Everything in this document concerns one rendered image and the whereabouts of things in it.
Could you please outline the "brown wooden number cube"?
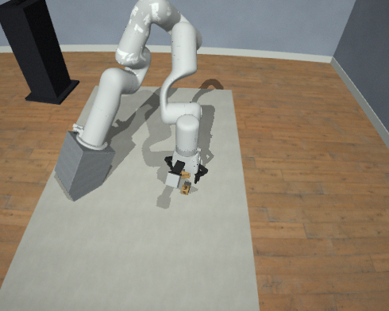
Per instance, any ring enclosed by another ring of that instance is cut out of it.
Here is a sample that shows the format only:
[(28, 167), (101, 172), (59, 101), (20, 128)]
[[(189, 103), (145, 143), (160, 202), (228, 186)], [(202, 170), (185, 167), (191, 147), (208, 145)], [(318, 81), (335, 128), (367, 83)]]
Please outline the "brown wooden number cube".
[(188, 186), (188, 185), (183, 185), (183, 186), (182, 186), (182, 189), (181, 189), (181, 194), (188, 195), (189, 190), (190, 190), (190, 186)]

